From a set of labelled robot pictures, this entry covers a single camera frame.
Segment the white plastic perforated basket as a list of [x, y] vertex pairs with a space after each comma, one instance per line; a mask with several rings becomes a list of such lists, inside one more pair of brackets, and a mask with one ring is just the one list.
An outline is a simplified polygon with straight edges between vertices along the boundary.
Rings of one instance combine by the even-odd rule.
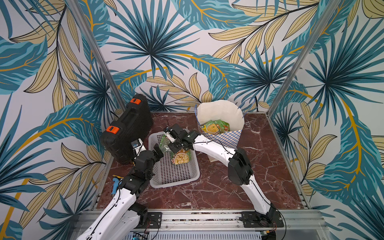
[[154, 176], [150, 180], [153, 188], [167, 188], [196, 181], [200, 177], [200, 169], [195, 151], [191, 151], [189, 163], [174, 165], [171, 154], [165, 153], [164, 157], [154, 165]]

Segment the light green condiment packet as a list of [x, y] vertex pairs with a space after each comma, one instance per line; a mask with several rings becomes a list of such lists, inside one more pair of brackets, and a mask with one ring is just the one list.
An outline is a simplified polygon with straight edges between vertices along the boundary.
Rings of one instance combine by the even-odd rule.
[[216, 120], [215, 121], [215, 125], [217, 126], [217, 128], [219, 129], [219, 133], [220, 134], [224, 134], [224, 133], [227, 133], [230, 131], [230, 124], [225, 122], [225, 121], [222, 121], [222, 120]]

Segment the blue checkered paper bag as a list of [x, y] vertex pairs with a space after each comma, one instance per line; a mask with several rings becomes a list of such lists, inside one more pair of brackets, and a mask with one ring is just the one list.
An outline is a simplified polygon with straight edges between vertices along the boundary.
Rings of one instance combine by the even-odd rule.
[[195, 108], [199, 131], [209, 140], [237, 148], [245, 124], [242, 110], [227, 100], [202, 103]]

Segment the green packet with barcode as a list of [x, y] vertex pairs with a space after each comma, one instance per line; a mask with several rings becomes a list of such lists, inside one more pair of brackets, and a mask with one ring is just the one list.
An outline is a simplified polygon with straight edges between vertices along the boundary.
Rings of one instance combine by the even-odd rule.
[[163, 135], [161, 138], [161, 141], [159, 143], [160, 150], [165, 154], [171, 152], [171, 149], [169, 147], [169, 144], [171, 141], [167, 138], [166, 135]]

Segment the green packet yellow soup picture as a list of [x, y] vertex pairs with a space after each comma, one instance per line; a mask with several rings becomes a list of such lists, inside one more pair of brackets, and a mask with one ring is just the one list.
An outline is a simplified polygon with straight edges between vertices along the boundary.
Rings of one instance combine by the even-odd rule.
[[192, 155], [192, 153], [191, 153], [190, 150], [186, 151], [184, 149], [181, 149], [176, 154], [171, 154], [172, 163], [174, 165], [180, 165], [180, 164], [189, 163], [191, 158], [192, 158], [191, 155]]

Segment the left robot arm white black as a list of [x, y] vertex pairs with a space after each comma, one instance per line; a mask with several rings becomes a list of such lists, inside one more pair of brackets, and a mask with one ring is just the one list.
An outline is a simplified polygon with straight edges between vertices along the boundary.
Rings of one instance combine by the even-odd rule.
[[78, 240], [121, 240], [146, 221], [148, 208], [137, 203], [137, 199], [150, 184], [154, 165], [164, 154], [157, 144], [153, 150], [140, 146], [135, 151], [133, 168], [119, 184], [109, 205]]

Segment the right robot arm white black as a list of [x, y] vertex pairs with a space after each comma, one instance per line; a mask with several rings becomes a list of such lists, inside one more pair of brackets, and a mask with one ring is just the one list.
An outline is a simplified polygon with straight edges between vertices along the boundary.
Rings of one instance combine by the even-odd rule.
[[263, 221], [273, 220], [277, 212], [276, 207], [257, 184], [250, 159], [244, 149], [225, 147], [219, 140], [210, 140], [197, 131], [187, 132], [177, 124], [165, 127], [164, 133], [170, 140], [168, 146], [173, 153], [182, 149], [194, 150], [224, 164], [228, 168], [228, 179], [245, 191], [259, 218]]

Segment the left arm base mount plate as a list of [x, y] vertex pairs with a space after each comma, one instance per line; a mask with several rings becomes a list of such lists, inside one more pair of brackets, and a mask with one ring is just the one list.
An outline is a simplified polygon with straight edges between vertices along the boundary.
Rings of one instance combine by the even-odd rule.
[[159, 229], [162, 225], [162, 217], [162, 212], [148, 212], [144, 217], [140, 217], [139, 224], [134, 230]]

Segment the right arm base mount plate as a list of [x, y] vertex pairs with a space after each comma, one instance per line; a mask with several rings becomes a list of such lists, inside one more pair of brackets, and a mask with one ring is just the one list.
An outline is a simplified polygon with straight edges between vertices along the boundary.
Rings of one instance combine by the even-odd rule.
[[245, 228], [275, 229], [283, 228], [285, 226], [283, 217], [278, 212], [273, 212], [267, 215], [262, 215], [256, 211], [241, 212], [239, 220], [243, 223]]

